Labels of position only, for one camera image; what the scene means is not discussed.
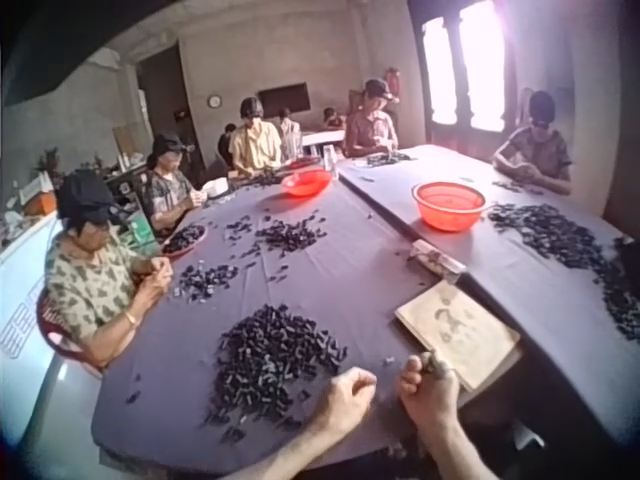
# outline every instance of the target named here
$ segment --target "wall clock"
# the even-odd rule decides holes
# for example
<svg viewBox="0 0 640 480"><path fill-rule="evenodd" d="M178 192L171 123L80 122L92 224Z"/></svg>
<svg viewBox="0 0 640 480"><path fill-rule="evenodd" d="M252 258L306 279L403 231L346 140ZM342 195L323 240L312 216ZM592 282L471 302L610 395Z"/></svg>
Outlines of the wall clock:
<svg viewBox="0 0 640 480"><path fill-rule="evenodd" d="M220 105L222 105L222 98L220 95L211 95L207 99L207 105L209 105L209 108L220 108Z"/></svg>

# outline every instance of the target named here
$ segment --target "yellow shirt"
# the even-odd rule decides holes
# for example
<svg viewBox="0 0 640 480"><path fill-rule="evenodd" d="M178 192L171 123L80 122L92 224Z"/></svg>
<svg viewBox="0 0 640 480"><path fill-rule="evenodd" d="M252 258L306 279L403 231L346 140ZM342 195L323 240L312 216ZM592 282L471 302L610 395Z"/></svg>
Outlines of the yellow shirt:
<svg viewBox="0 0 640 480"><path fill-rule="evenodd" d="M280 167L282 149L278 129L261 120L251 128L239 128L231 140L231 154L234 166L240 171Z"/></svg>

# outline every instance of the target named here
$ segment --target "person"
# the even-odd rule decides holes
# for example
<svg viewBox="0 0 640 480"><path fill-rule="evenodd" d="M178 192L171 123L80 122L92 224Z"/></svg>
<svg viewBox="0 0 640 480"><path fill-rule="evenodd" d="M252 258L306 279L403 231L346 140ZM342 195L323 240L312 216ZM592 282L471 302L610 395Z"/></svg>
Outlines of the person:
<svg viewBox="0 0 640 480"><path fill-rule="evenodd" d="M280 125L278 131L280 138L284 138L285 135L300 133L300 124L291 120L291 111L288 108L283 108L278 114L280 119Z"/></svg>
<svg viewBox="0 0 640 480"><path fill-rule="evenodd" d="M392 99L389 85L384 80L374 78L365 84L362 107L347 120L347 157L389 153L398 148L393 121L382 111Z"/></svg>
<svg viewBox="0 0 640 480"><path fill-rule="evenodd" d="M67 175L57 202L63 230L46 254L48 299L62 327L102 368L127 347L173 271L167 258L138 256L111 235L113 196L93 170ZM138 287L134 276L143 277Z"/></svg>
<svg viewBox="0 0 640 480"><path fill-rule="evenodd" d="M458 421L460 384L439 362L441 377L427 373L428 354L412 356L397 379L396 390L418 435L438 465L443 480L497 480L484 465ZM289 480L344 439L365 418L376 392L376 377L351 368L333 378L326 398L304 431L280 450L223 480Z"/></svg>
<svg viewBox="0 0 640 480"><path fill-rule="evenodd" d="M179 170L188 150L177 135L161 133L153 140L147 158L149 179L144 191L151 226L159 237L168 236L184 214L201 206L206 194L197 191Z"/></svg>
<svg viewBox="0 0 640 480"><path fill-rule="evenodd" d="M220 135L220 139L218 140L218 153L223 158L229 169L233 168L233 156L231 155L231 138L233 137L233 132L235 132L236 126L233 123L227 124L224 127L224 133Z"/></svg>
<svg viewBox="0 0 640 480"><path fill-rule="evenodd" d="M282 142L275 125L264 122L264 110L256 97L245 98L240 104L243 125L231 140L234 167L244 176L252 177L265 168L279 168Z"/></svg>
<svg viewBox="0 0 640 480"><path fill-rule="evenodd" d="M324 128L326 130L344 130L345 119L333 107L324 109Z"/></svg>
<svg viewBox="0 0 640 480"><path fill-rule="evenodd" d="M567 144L550 128L556 107L551 95L537 91L529 100L530 124L516 130L494 155L496 170L518 182L571 193L571 159Z"/></svg>

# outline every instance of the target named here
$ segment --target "bracelet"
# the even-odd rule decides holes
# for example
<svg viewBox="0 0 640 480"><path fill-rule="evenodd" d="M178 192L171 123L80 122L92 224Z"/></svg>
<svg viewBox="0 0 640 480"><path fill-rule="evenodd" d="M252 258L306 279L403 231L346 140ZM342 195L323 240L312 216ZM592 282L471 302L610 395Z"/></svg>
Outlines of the bracelet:
<svg viewBox="0 0 640 480"><path fill-rule="evenodd" d="M133 326L133 328L138 328L140 323L127 310L124 311L124 316L127 317L127 320L129 320L129 323Z"/></svg>

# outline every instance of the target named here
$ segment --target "cardboard piece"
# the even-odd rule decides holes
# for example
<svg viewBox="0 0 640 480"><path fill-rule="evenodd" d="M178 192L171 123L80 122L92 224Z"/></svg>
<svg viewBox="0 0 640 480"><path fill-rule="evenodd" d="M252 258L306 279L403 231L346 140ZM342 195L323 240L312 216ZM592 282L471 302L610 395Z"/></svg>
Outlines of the cardboard piece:
<svg viewBox="0 0 640 480"><path fill-rule="evenodd" d="M438 350L468 391L482 385L520 340L517 332L446 281L398 308L396 315L427 349Z"/></svg>

